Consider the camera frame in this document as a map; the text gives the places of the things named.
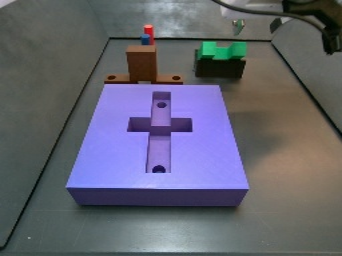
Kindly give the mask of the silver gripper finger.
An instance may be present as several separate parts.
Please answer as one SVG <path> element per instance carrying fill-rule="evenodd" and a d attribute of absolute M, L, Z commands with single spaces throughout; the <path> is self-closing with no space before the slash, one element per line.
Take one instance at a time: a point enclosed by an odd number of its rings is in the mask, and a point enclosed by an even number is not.
<path fill-rule="evenodd" d="M 281 26 L 282 20 L 280 18 L 276 18 L 270 24 L 270 33 L 274 33 Z"/>
<path fill-rule="evenodd" d="M 245 28 L 245 20 L 238 19 L 233 21 L 233 32 L 234 35 L 238 36 Z"/>

